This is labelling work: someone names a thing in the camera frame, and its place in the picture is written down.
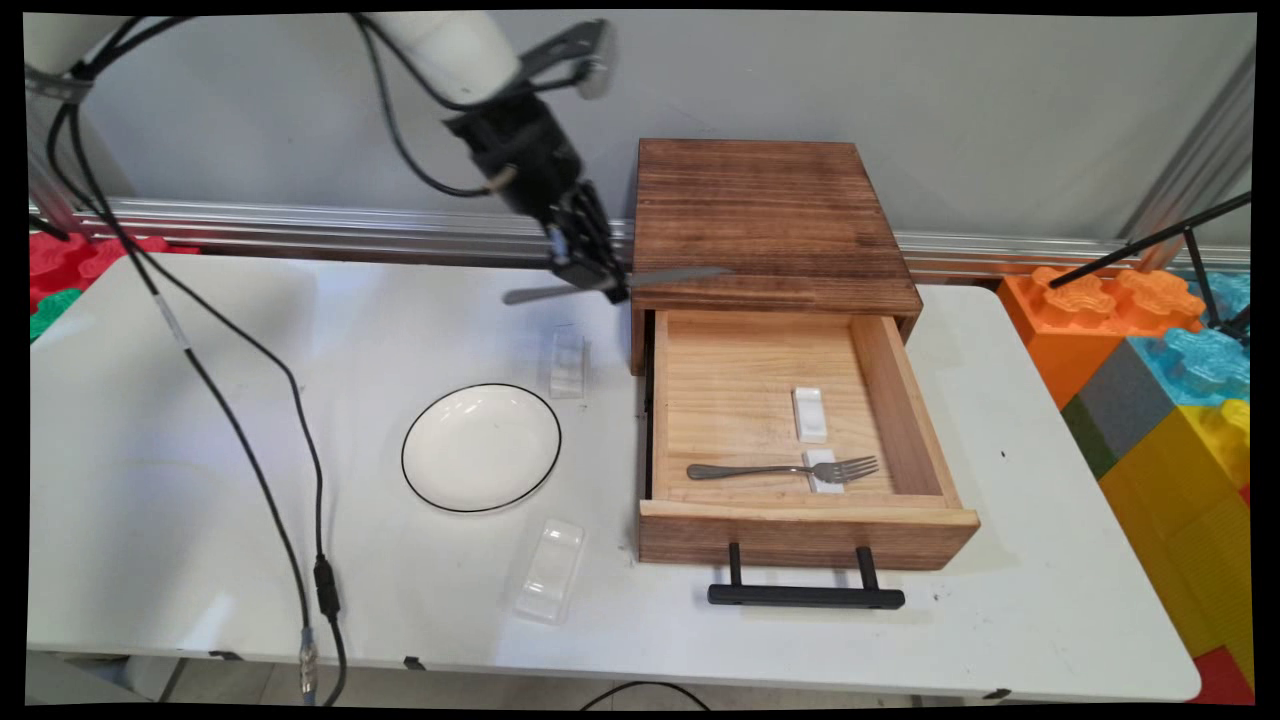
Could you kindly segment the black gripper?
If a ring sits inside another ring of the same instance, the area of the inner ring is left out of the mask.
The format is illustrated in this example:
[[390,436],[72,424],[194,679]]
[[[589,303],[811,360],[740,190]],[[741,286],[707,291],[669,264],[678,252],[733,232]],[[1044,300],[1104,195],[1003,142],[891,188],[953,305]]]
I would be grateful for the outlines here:
[[[595,184],[581,179],[582,161],[550,108],[535,94],[508,97],[445,120],[472,163],[490,181],[515,172],[497,193],[516,213],[545,224],[550,272],[577,290],[630,300],[613,228]],[[573,215],[557,223],[561,200],[573,192]]]

